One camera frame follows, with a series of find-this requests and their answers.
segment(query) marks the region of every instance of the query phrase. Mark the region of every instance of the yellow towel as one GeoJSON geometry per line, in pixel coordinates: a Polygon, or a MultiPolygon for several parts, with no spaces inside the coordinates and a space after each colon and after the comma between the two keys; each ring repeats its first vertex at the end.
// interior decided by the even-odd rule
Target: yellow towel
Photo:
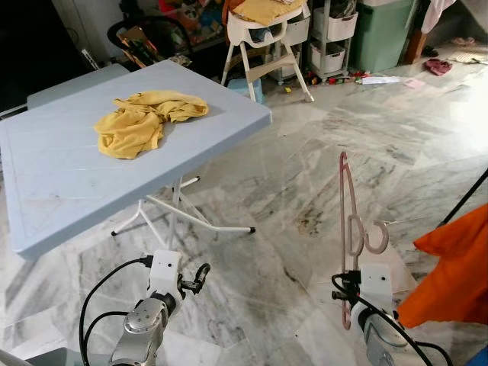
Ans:
{"type": "Polygon", "coordinates": [[[286,5],[276,0],[245,0],[234,8],[233,12],[257,23],[269,25],[275,18],[297,10],[305,1],[295,0],[286,5]]]}
{"type": "Polygon", "coordinates": [[[141,151],[157,149],[163,123],[208,113],[204,100],[172,90],[145,91],[114,103],[119,109],[100,119],[95,131],[100,152],[119,159],[134,159],[141,151]]]}

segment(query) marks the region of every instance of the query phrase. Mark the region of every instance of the white high chair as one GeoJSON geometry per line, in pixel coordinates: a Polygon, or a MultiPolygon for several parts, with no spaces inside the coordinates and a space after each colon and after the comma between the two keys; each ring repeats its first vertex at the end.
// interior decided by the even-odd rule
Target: white high chair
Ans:
{"type": "Polygon", "coordinates": [[[300,71],[300,67],[295,60],[295,56],[291,49],[290,44],[287,42],[286,31],[287,31],[287,21],[291,18],[295,18],[298,15],[303,14],[305,18],[310,16],[310,10],[307,4],[303,4],[300,8],[285,15],[276,18],[268,27],[276,24],[281,24],[281,30],[279,34],[272,35],[270,32],[265,33],[264,40],[262,42],[254,42],[251,38],[251,34],[249,33],[250,29],[262,29],[267,28],[266,26],[255,23],[253,21],[244,21],[243,19],[238,18],[231,11],[228,13],[227,19],[227,33],[229,35],[230,40],[230,47],[229,52],[227,54],[226,65],[223,68],[223,75],[222,75],[222,82],[221,85],[224,85],[227,78],[227,73],[229,72],[230,67],[230,59],[232,58],[232,54],[234,51],[234,46],[240,46],[241,54],[242,54],[242,62],[244,63],[244,70],[246,71],[246,80],[247,85],[249,87],[249,94],[251,95],[251,99],[256,101],[254,88],[252,86],[252,82],[259,79],[261,76],[279,69],[283,66],[293,66],[295,70],[295,74],[297,74],[298,81],[303,89],[303,92],[306,95],[307,101],[314,101],[313,96],[308,91],[307,85],[305,84],[305,80],[303,80],[303,76],[300,71]],[[287,51],[287,54],[271,61],[269,63],[265,63],[261,66],[253,67],[252,69],[249,68],[249,61],[247,59],[247,52],[246,52],[246,45],[245,42],[253,48],[260,48],[266,47],[270,44],[281,42],[284,45],[284,48],[287,51]]]}

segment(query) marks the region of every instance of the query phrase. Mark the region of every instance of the wall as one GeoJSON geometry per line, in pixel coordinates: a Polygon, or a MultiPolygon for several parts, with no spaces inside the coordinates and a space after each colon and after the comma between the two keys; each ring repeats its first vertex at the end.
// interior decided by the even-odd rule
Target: wall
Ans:
{"type": "MultiPolygon", "coordinates": [[[[76,46],[86,48],[97,61],[122,52],[107,39],[107,30],[122,20],[120,0],[52,0],[65,27],[79,35],[76,46]]],[[[140,7],[156,7],[157,0],[139,0],[140,7]]]]}

